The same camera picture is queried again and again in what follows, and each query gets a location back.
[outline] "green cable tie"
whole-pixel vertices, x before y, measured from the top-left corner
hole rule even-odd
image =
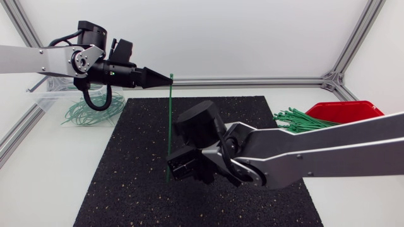
[[[170,74],[170,79],[174,79],[174,74]],[[172,118],[172,85],[170,85],[170,98],[169,98],[169,151],[168,154],[171,154],[171,118]],[[168,183],[170,181],[170,168],[167,165],[167,176],[165,181]]]

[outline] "clear plastic container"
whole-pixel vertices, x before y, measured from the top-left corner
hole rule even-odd
[[[94,104],[103,105],[107,87],[92,85],[88,93]],[[29,95],[47,115],[64,127],[115,126],[125,105],[122,88],[112,87],[111,107],[101,112],[90,109],[72,78],[49,77]]]

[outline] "white wall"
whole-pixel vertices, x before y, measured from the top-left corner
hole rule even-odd
[[[367,0],[20,2],[45,44],[88,20],[103,26],[110,41],[133,42],[131,60],[139,66],[181,78],[322,76]]]
[[[347,87],[385,114],[404,111],[404,1],[387,0],[346,71]]]
[[[1,6],[0,29],[0,45],[25,47],[23,40]],[[6,53],[2,53],[1,57],[6,57]],[[0,139],[34,104],[25,91],[35,85],[41,78],[43,76],[36,73],[0,74]]]

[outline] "black cable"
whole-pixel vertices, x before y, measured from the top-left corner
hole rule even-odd
[[[96,110],[96,111],[104,111],[104,110],[107,110],[108,107],[111,105],[111,102],[112,102],[112,88],[111,88],[111,85],[109,85],[109,84],[107,85],[107,98],[105,99],[105,104],[102,105],[101,107],[98,107],[98,106],[94,105],[91,102],[90,95],[88,94],[88,89],[85,89],[83,91],[83,96],[84,96],[84,101],[86,101],[87,105],[90,108],[92,108],[93,110]]]
[[[71,34],[71,35],[66,35],[65,37],[57,38],[57,39],[55,39],[55,40],[53,40],[53,41],[50,42],[49,47],[55,46],[55,45],[58,44],[59,42],[63,42],[63,41],[67,41],[68,39],[75,38],[75,37],[77,37],[78,35],[80,35],[81,33],[83,33],[83,30],[82,30],[82,29],[79,29],[77,32],[75,32],[75,33],[73,33],[73,34]]]
[[[69,44],[70,46],[72,46],[73,44],[71,44],[71,42],[69,40],[63,40],[63,42],[66,42],[67,44]]]
[[[222,144],[222,159],[223,159],[223,162],[225,163],[226,168],[229,170],[229,172],[231,174],[233,174],[233,176],[237,177],[238,179],[240,179],[244,182],[252,182],[253,179],[249,175],[241,174],[235,169],[235,167],[232,163],[232,160],[230,158],[230,155],[229,155],[226,141],[222,136],[222,132],[220,132],[220,127],[217,122],[217,119],[214,120],[214,123],[215,123],[217,134],[219,136],[219,140]]]

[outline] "aluminum frame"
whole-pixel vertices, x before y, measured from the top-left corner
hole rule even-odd
[[[175,89],[186,88],[322,88],[341,101],[354,101],[358,98],[345,86],[345,71],[354,58],[360,45],[376,20],[386,0],[368,0],[347,44],[334,67],[325,75],[312,78],[215,78],[215,79],[176,79]],[[27,18],[19,0],[0,0],[18,33],[28,47],[42,47],[33,26]],[[28,112],[0,141],[0,168],[43,116],[44,112],[33,105]]]

